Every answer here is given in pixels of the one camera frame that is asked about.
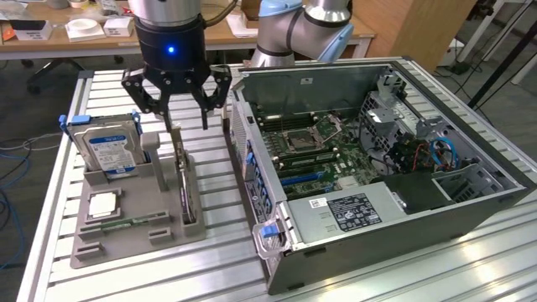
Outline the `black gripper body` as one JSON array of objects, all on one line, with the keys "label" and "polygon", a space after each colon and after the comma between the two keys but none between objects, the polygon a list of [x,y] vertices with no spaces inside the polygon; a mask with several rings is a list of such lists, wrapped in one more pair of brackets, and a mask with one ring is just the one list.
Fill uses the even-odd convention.
[{"label": "black gripper body", "polygon": [[134,29],[146,80],[172,94],[198,90],[210,74],[202,18],[180,26],[156,26],[136,18]]}]

